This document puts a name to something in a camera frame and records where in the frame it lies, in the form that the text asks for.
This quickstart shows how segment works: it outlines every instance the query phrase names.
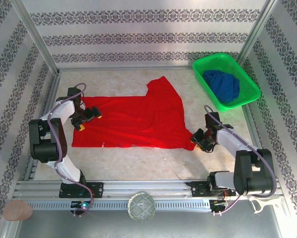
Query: white floor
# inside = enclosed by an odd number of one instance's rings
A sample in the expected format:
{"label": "white floor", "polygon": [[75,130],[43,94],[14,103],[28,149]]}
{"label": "white floor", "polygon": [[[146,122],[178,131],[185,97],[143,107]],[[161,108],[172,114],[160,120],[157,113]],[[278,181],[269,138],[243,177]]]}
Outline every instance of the white floor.
{"label": "white floor", "polygon": [[[86,71],[62,73],[57,97],[66,96],[68,87],[87,84],[85,96],[144,96],[146,84],[165,76],[182,98],[186,128],[191,133],[204,129],[205,111],[211,100],[195,79],[193,70]],[[242,108],[221,112],[223,123],[231,124],[238,134],[251,142]],[[88,180],[117,179],[205,179],[211,171],[234,170],[234,158],[218,145],[211,154],[195,148],[72,148],[73,127],[64,125],[68,156]],[[35,180],[60,180],[52,168],[39,162]]]}

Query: green plastic basket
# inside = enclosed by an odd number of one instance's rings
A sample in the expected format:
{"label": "green plastic basket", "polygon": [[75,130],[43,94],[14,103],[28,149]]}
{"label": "green plastic basket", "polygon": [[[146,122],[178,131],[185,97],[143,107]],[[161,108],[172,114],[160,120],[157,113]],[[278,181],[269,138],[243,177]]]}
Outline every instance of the green plastic basket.
{"label": "green plastic basket", "polygon": [[[213,104],[221,112],[242,106],[253,102],[261,96],[261,91],[253,82],[253,80],[245,73],[239,64],[228,54],[219,53],[208,57],[197,59],[193,65],[193,70],[200,85],[208,94]],[[220,103],[212,90],[209,88],[202,75],[207,70],[220,70],[225,73],[233,74],[239,79],[240,92],[239,97],[230,103]]]}

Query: patterned wallpaper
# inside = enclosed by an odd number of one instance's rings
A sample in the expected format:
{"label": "patterned wallpaper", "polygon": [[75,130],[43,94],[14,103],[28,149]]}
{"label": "patterned wallpaper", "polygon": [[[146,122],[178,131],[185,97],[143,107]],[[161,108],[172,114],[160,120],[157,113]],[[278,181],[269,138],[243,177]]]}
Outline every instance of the patterned wallpaper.
{"label": "patterned wallpaper", "polygon": [[62,69],[188,65],[216,52],[235,56],[265,0],[24,3]]}
{"label": "patterned wallpaper", "polygon": [[297,221],[297,0],[277,3],[243,68],[262,91],[250,110]]}
{"label": "patterned wallpaper", "polygon": [[0,231],[4,206],[28,162],[28,122],[39,116],[53,79],[8,0],[0,0]]}

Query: red shirt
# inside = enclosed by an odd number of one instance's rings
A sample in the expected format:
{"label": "red shirt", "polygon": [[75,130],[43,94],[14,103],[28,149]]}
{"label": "red shirt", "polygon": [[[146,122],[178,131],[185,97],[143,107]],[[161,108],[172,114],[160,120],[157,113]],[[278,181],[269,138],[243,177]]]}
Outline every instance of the red shirt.
{"label": "red shirt", "polygon": [[86,107],[97,107],[102,118],[74,130],[73,147],[159,147],[193,150],[185,128],[180,96],[165,77],[147,84],[146,96],[85,97]]}

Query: metal table surface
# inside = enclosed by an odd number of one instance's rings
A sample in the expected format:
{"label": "metal table surface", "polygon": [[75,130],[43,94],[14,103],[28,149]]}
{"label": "metal table surface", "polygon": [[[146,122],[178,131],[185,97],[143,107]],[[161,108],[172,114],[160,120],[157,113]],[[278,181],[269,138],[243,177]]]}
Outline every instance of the metal table surface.
{"label": "metal table surface", "polygon": [[147,223],[127,211],[90,211],[78,218],[69,211],[34,211],[19,223],[17,238],[278,238],[272,206],[254,214],[248,200],[220,216],[199,212],[156,212]]}

